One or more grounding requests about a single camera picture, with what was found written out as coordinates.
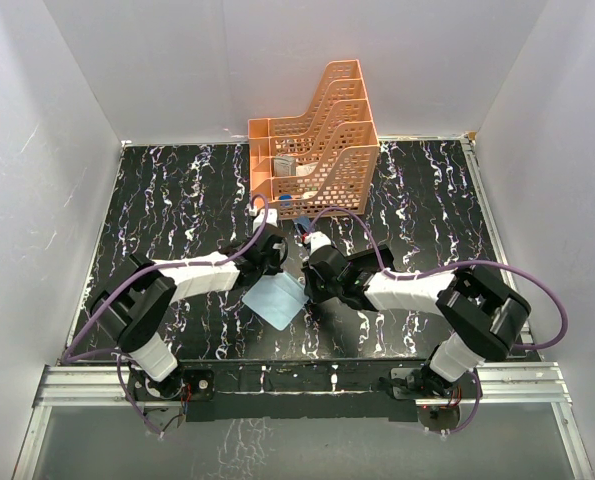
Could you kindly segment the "light blue cleaning cloth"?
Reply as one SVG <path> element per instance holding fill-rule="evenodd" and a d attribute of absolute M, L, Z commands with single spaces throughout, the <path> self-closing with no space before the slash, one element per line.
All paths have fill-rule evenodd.
<path fill-rule="evenodd" d="M 285 330 L 307 303 L 303 285 L 287 272 L 264 275 L 243 296 L 245 306 L 278 331 Z"/>

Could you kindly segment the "blue sunglasses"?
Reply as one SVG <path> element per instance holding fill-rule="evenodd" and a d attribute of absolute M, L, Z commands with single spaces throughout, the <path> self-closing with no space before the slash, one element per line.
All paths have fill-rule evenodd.
<path fill-rule="evenodd" d="M 310 220 L 308 217 L 300 216 L 293 219 L 293 224 L 300 236 L 307 235 L 310 231 Z"/>

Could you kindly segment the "black sunglasses case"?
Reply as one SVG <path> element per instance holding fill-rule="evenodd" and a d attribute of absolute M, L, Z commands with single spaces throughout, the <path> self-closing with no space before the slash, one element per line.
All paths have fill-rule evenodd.
<path fill-rule="evenodd" d="M 393 270 L 394 256 L 387 244 L 381 244 L 378 246 L 378 251 L 382 264 L 385 268 Z M 358 269 L 366 270 L 369 272 L 379 272 L 382 270 L 377 253 L 373 249 L 364 250 L 346 257 L 347 261 Z"/>

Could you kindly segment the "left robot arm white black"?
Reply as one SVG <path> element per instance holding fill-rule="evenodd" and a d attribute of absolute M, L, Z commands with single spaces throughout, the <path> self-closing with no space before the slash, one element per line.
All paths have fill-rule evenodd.
<path fill-rule="evenodd" d="M 158 333 L 169 306 L 185 298 L 249 288 L 265 275 L 280 273 L 286 251 L 286 235 L 267 224 L 249 239 L 202 257 L 168 264 L 131 254 L 106 285 L 93 291 L 86 311 L 142 369 L 151 392 L 172 399 L 180 394 L 184 376 Z"/>

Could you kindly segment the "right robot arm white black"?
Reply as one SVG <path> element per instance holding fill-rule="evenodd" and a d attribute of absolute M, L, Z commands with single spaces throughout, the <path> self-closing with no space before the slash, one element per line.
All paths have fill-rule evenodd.
<path fill-rule="evenodd" d="M 448 322 L 451 336 L 420 368 L 382 379 L 393 394 L 448 397 L 465 373 L 486 361 L 507 359 L 531 307 L 489 268 L 466 266 L 397 280 L 393 267 L 394 256 L 386 245 L 352 255 L 324 245 L 302 264 L 304 291 L 315 304 L 336 298 L 356 311 L 419 311 Z"/>

